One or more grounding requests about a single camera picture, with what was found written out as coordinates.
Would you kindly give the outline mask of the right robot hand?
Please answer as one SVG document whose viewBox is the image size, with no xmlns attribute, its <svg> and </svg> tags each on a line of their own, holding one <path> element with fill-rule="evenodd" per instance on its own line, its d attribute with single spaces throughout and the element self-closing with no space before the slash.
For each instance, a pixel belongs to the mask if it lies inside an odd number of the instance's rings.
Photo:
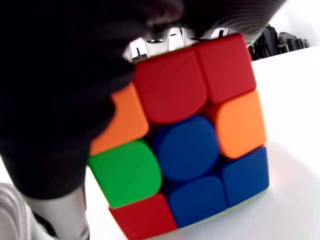
<svg viewBox="0 0 320 240">
<path fill-rule="evenodd" d="M 253 42 L 281 0 L 3 0 L 0 156 L 20 192 L 22 238 L 87 240 L 90 146 L 116 111 L 111 95 L 135 68 L 137 38 L 225 27 Z"/>
</svg>

